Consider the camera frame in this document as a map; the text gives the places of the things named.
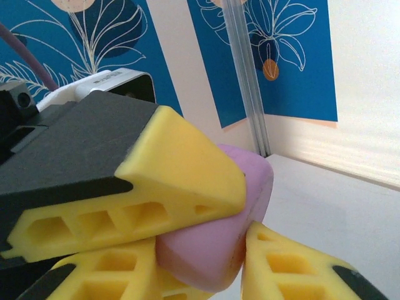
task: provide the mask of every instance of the white table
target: white table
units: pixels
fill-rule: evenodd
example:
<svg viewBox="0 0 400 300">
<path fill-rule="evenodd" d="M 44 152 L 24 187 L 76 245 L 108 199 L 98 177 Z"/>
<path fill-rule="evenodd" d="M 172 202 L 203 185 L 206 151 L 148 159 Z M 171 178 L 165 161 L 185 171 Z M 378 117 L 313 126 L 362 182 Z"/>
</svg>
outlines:
<svg viewBox="0 0 400 300">
<path fill-rule="evenodd" d="M 267 160 L 275 182 L 263 223 L 349 262 L 400 299 L 400 192 L 277 155 Z M 211 299 L 240 300 L 240 276 Z"/>
</svg>

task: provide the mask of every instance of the orange circle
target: orange circle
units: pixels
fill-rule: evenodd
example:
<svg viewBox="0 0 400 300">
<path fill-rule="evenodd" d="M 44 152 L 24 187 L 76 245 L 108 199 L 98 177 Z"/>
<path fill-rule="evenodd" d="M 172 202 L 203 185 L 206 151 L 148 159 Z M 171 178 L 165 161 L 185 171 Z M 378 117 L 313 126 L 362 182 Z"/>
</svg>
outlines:
<svg viewBox="0 0 400 300">
<path fill-rule="evenodd" d="M 279 68 L 275 61 L 272 59 L 267 59 L 262 66 L 262 72 L 264 76 L 269 81 L 274 81 L 279 76 Z"/>
<path fill-rule="evenodd" d="M 216 6 L 222 8 L 222 0 L 211 0 Z"/>
<path fill-rule="evenodd" d="M 51 0 L 59 9 L 67 13 L 78 13 L 92 6 L 95 0 Z"/>
</svg>

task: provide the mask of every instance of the white wall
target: white wall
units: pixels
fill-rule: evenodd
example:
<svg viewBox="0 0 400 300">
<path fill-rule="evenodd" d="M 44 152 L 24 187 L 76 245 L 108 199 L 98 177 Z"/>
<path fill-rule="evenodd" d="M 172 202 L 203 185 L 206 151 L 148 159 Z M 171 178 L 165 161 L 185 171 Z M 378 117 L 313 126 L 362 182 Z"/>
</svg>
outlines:
<svg viewBox="0 0 400 300">
<path fill-rule="evenodd" d="M 187 0 L 147 3 L 184 117 L 216 143 L 253 151 L 246 121 L 219 125 Z M 271 149 L 400 186 L 400 3 L 329 0 L 329 17 L 339 122 L 266 116 Z"/>
<path fill-rule="evenodd" d="M 400 186 L 400 2 L 329 0 L 337 128 L 266 116 L 274 153 Z"/>
</svg>

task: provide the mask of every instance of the hexagonal hole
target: hexagonal hole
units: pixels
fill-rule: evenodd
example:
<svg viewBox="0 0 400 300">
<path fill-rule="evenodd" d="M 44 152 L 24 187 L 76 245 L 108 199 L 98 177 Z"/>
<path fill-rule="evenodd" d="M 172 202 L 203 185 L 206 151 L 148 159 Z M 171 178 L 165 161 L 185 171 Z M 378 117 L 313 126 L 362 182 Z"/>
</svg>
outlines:
<svg viewBox="0 0 400 300">
<path fill-rule="evenodd" d="M 127 251 L 109 251 L 101 257 L 95 271 L 133 271 L 137 257 Z"/>
<path fill-rule="evenodd" d="M 71 300 L 120 300 L 127 286 L 125 281 L 86 281 Z"/>
<path fill-rule="evenodd" d="M 279 284 L 284 300 L 332 300 L 322 286 Z"/>
<path fill-rule="evenodd" d="M 74 235 L 61 217 L 36 220 L 28 227 L 26 233 L 32 243 L 41 246 L 74 241 Z"/>
<path fill-rule="evenodd" d="M 78 216 L 77 219 L 89 239 L 112 238 L 120 234 L 107 211 L 89 212 Z"/>
<path fill-rule="evenodd" d="M 297 254 L 267 254 L 269 266 L 274 273 L 315 274 L 307 260 Z"/>
<path fill-rule="evenodd" d="M 134 229 L 161 227 L 169 222 L 168 213 L 161 203 L 148 202 L 124 208 Z"/>
</svg>

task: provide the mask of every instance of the white surface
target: white surface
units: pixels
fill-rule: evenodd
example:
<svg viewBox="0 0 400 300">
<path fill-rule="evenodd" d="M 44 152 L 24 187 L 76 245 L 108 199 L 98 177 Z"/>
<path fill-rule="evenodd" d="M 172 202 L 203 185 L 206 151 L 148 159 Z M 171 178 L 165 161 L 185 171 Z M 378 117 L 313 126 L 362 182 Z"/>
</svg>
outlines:
<svg viewBox="0 0 400 300">
<path fill-rule="evenodd" d="M 277 155 L 268 161 L 275 182 L 263 223 L 349 262 L 399 299 L 400 192 Z M 240 275 L 211 299 L 239 300 Z"/>
<path fill-rule="evenodd" d="M 266 116 L 273 153 L 400 187 L 400 4 L 329 0 L 337 129 Z"/>
<path fill-rule="evenodd" d="M 90 81 L 94 78 L 101 77 L 107 73 L 110 73 L 110 70 L 104 70 L 101 72 L 98 72 L 96 74 L 90 75 L 88 77 L 82 78 L 78 81 L 74 81 L 70 84 L 67 84 L 66 86 L 59 87 L 56 89 L 54 92 L 51 92 L 48 94 L 43 100 L 41 100 L 37 104 L 37 109 L 39 111 L 45 110 L 49 105 L 52 104 L 65 104 L 68 101 L 76 101 L 75 99 L 75 90 L 78 85 L 81 83 L 85 83 L 87 81 Z"/>
</svg>

